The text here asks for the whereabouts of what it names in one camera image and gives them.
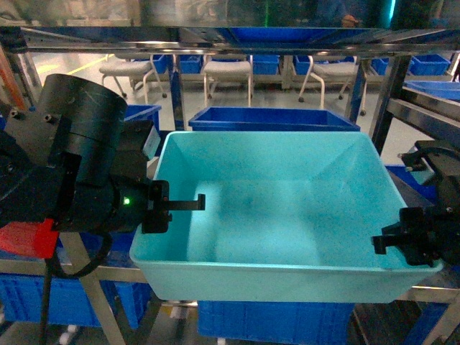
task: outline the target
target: floor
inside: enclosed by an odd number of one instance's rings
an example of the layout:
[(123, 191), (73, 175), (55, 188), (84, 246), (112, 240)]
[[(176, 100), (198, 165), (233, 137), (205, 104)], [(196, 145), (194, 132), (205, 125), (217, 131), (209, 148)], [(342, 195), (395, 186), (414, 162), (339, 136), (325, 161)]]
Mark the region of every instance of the floor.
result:
[[(97, 83), (101, 82), (101, 74), (98, 69), (106, 59), (110, 62), (115, 59), (113, 56), (108, 58), (105, 55), (88, 55), (88, 54), (47, 54), (40, 53), (34, 55), (34, 61), (37, 71), (40, 74), (42, 82), (49, 74), (68, 73), (80, 78), (89, 79)], [(127, 93), (128, 104), (143, 104), (143, 90), (133, 91), (130, 88), (127, 78), (120, 78), (120, 82)], [(106, 86), (115, 92), (119, 92), (112, 78), (106, 79)], [(326, 94), (326, 108), (336, 112), (344, 113), (346, 107), (346, 98), (338, 100), (338, 88), (328, 88)], [(210, 106), (247, 106), (246, 89), (239, 84), (218, 84), (216, 92), (210, 100)], [(198, 111), (204, 108), (203, 84), (186, 83), (184, 85), (185, 115), (191, 119)], [(368, 132), (371, 126), (374, 110), (377, 105), (378, 89), (369, 88), (367, 97), (367, 115), (358, 118), (358, 125), (363, 132)], [(268, 85), (256, 85), (253, 106), (254, 107), (272, 107), (272, 108), (299, 108), (314, 109), (317, 108), (320, 101), (318, 90), (310, 90), (305, 94), (305, 103), (298, 102), (298, 89), (290, 91), (281, 91), (278, 87)], [(162, 106), (160, 112), (160, 128), (173, 130), (173, 110), (171, 106), (170, 94), (168, 98), (161, 97), (153, 87), (149, 92), (149, 103)], [(417, 132), (411, 127), (394, 120), (391, 126), (390, 134), (385, 145), (382, 159), (385, 164), (401, 164), (397, 158), (400, 152), (407, 152), (416, 140), (427, 139), (427, 136)], [(216, 339), (199, 336), (196, 332), (196, 316), (191, 313), (187, 321), (178, 321), (169, 317), (170, 310), (162, 309), (160, 316), (152, 329), (148, 344), (216, 344)], [(182, 322), (183, 327), (178, 328), (178, 323)], [(49, 344), (55, 344), (59, 335), (65, 329), (62, 326), (50, 327)], [(2, 337), (0, 345), (32, 345), (37, 343), (38, 325), (33, 323), (15, 323)], [(243, 344), (241, 341), (229, 341), (228, 344)], [(75, 340), (74, 344), (108, 344), (103, 332), (99, 328), (84, 328)]]

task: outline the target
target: metal rack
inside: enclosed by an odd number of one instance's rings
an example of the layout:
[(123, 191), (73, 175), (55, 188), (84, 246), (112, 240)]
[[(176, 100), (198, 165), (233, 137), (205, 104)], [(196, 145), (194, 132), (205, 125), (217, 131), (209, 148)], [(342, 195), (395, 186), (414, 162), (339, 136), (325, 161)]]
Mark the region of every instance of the metal rack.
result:
[[(17, 2), (11, 0), (0, 4), (3, 12), (14, 12), (9, 19), (0, 18), (0, 70), (6, 71), (8, 89), (16, 95), (12, 101), (21, 109), (34, 105), (41, 89), (29, 52), (142, 51), (172, 54), (167, 79), (172, 90), (177, 130), (183, 129), (185, 121), (182, 82), (189, 78), (180, 74), (178, 54), (235, 52), (286, 55), (282, 73), (275, 76), (283, 88), (289, 88), (293, 81), (296, 82), (289, 72), (292, 55), (331, 54), (358, 55), (361, 58), (357, 61), (359, 69), (345, 113), (345, 116), (356, 121), (367, 68), (362, 61), (387, 56), (391, 57), (390, 65), (382, 81), (370, 133), (378, 152), (382, 151), (393, 118), (433, 138), (446, 139), (460, 147), (460, 104), (403, 88), (409, 55), (454, 52), (460, 48), (460, 30), (457, 29), (460, 16), (458, 12), (451, 13), (455, 2), (452, 0), (440, 1), (433, 14), (438, 23), (444, 21), (442, 28), (438, 24), (437, 28), (430, 29), (432, 18), (419, 24), (408, 24), (401, 19), (405, 9), (400, 5), (403, 1), (399, 1), (394, 8), (394, 18), (399, 18), (399, 21), (393, 20), (391, 29), (388, 22), (368, 11), (361, 18), (362, 26), (366, 29), (332, 28), (325, 32), (324, 28), (331, 26), (322, 25), (322, 29), (303, 29), (310, 30), (311, 35), (305, 36), (306, 31), (301, 29), (295, 33), (298, 39), (291, 37), (284, 41), (242, 40), (229, 28), (308, 27), (309, 21), (304, 22), (301, 18), (299, 20), (297, 14), (293, 15), (298, 12), (298, 3), (304, 1), (281, 1), (285, 8), (276, 11), (280, 8), (280, 0), (248, 0), (244, 4), (248, 15), (242, 17), (234, 11), (234, 8), (241, 8), (240, 0), (107, 0), (104, 3), (62, 0), (65, 6), (54, 12), (46, 6), (26, 8)], [(374, 6), (371, 4), (376, 2), (363, 0), (362, 5), (371, 8)], [(386, 8), (387, 2), (380, 1), (380, 6)], [(260, 12), (262, 3), (264, 15), (250, 15)], [(209, 18), (198, 16), (203, 8), (208, 10)], [(426, 203), (402, 181), (394, 180), (408, 205)], [(87, 251), (78, 234), (62, 234), (60, 238), (71, 262), (65, 264), (66, 270), (78, 269), (88, 262)], [(43, 262), (0, 259), (2, 273), (42, 275), (44, 271)], [(143, 344), (162, 301), (156, 298), (152, 301), (141, 327), (137, 332), (132, 332), (123, 313), (114, 315), (101, 289), (101, 280), (146, 282), (144, 275), (134, 266), (102, 265), (81, 279), (109, 343)], [(399, 299), (449, 304), (443, 318), (424, 342), (431, 344), (436, 339), (445, 340), (460, 323), (460, 287), (445, 288), (430, 282), (425, 285), (413, 287)]]

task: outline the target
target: metal pole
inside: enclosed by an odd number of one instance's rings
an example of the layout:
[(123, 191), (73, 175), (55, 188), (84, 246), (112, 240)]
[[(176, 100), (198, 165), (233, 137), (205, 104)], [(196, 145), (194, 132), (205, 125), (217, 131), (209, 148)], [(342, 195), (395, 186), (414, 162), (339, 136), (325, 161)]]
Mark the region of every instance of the metal pole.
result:
[(400, 97), (410, 59), (410, 56), (391, 58), (382, 88), (380, 89), (379, 101), (377, 102), (377, 108), (375, 109), (374, 118), (369, 131), (369, 135), (379, 155), (382, 154), (383, 146), (387, 139), (393, 118), (393, 115), (387, 110), (388, 102), (390, 98)]
[(293, 64), (293, 56), (285, 55), (282, 59), (282, 70), (281, 70), (281, 89), (287, 90), (291, 88), (293, 84), (293, 72), (290, 69), (290, 66)]
[(364, 84), (366, 83), (366, 73), (364, 71), (365, 60), (356, 59), (358, 65), (358, 72), (353, 83), (353, 90), (348, 97), (346, 104), (345, 117), (354, 124), (357, 122), (359, 110), (361, 108), (362, 98), (364, 95)]
[(169, 56), (168, 71), (170, 75), (171, 101), (172, 113), (174, 114), (174, 125), (176, 131), (183, 131), (185, 130), (185, 112), (179, 55)]
[(21, 78), (29, 102), (35, 106), (42, 92), (42, 82), (30, 52), (8, 54), (13, 71)]
[[(77, 270), (89, 263), (89, 256), (80, 234), (70, 232), (62, 233), (60, 235), (60, 240), (63, 243), (72, 265)], [(92, 272), (82, 277), (80, 281), (110, 345), (127, 345), (128, 342), (125, 341), (124, 335), (121, 333), (119, 325), (116, 322), (114, 312), (102, 290), (97, 273)]]

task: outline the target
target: black cable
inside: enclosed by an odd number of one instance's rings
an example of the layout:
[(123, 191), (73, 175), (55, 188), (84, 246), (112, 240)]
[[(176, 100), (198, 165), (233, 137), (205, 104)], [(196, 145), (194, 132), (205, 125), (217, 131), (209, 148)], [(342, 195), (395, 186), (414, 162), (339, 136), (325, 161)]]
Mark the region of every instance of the black cable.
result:
[(58, 257), (58, 253), (55, 251), (51, 259), (46, 259), (46, 265), (49, 267), (54, 274), (54, 276), (63, 279), (70, 279), (70, 278), (81, 278), (89, 275), (94, 271), (102, 262), (107, 258), (107, 255), (110, 252), (112, 247), (112, 236), (107, 233), (97, 234), (97, 236), (102, 237), (102, 245), (99, 249), (96, 256), (91, 259), (91, 261), (81, 270), (76, 273), (65, 273), (63, 267), (60, 264), (60, 260)]
[(51, 270), (51, 267), (46, 265), (45, 279), (43, 281), (42, 310), (40, 313), (39, 345), (46, 345), (46, 342), (47, 342), (47, 324), (48, 324), (48, 313), (50, 312), (51, 280), (52, 280), (52, 270)]

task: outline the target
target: blue plastic bin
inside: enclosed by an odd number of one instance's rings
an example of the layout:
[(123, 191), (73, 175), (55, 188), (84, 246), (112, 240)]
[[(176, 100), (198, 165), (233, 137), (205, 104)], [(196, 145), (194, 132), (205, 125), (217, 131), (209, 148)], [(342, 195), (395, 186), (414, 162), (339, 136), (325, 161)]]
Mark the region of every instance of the blue plastic bin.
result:
[(188, 124), (193, 131), (359, 131), (359, 126), (327, 110), (213, 106)]
[(130, 257), (165, 300), (389, 303), (439, 271), (371, 237), (406, 207), (361, 132), (173, 132), (156, 180), (172, 200), (165, 234), (137, 230)]
[(410, 172), (405, 171), (404, 165), (387, 165), (386, 167), (389, 171), (406, 182), (412, 189), (416, 190), (419, 194), (431, 201), (431, 203), (435, 203), (437, 201), (438, 196), (434, 185), (419, 185)]
[(429, 93), (436, 97), (460, 101), (460, 83), (451, 81), (408, 81), (408, 88)]
[(419, 55), (412, 58), (410, 72), (413, 75), (443, 75), (451, 62), (440, 55)]
[(200, 74), (202, 65), (203, 57), (201, 55), (180, 56), (180, 69), (184, 74)]
[(412, 327), (403, 345), (422, 345), (433, 327), (448, 308), (448, 304), (430, 303), (422, 310), (422, 315)]
[(157, 130), (157, 132), (160, 132), (160, 110), (161, 110), (161, 106), (130, 105), (126, 109), (124, 120), (125, 121), (151, 120), (153, 121), (154, 127)]
[[(112, 308), (116, 295), (112, 282), (102, 282)], [(43, 277), (0, 275), (0, 300), (8, 321), (40, 322)], [(49, 323), (100, 327), (79, 280), (52, 280)]]
[(295, 67), (295, 72), (298, 75), (307, 74), (308, 69), (310, 68), (310, 60), (308, 59), (308, 56), (295, 55), (294, 56), (294, 67)]
[(163, 74), (167, 69), (167, 56), (166, 55), (154, 55), (153, 64), (157, 69), (158, 74)]
[(372, 59), (371, 66), (374, 68), (378, 75), (385, 75), (389, 61), (390, 59), (387, 57), (383, 59)]
[(234, 36), (240, 42), (309, 42), (317, 40), (332, 32), (334, 29), (302, 29), (289, 27), (241, 27), (232, 28)]
[(278, 55), (254, 55), (253, 72), (261, 75), (274, 75), (278, 73), (280, 57)]
[(152, 288), (148, 284), (138, 282), (116, 282), (115, 287), (128, 318), (129, 326), (132, 329), (138, 329), (147, 310), (147, 304), (152, 297)]
[(202, 336), (284, 344), (346, 344), (353, 303), (198, 302)]

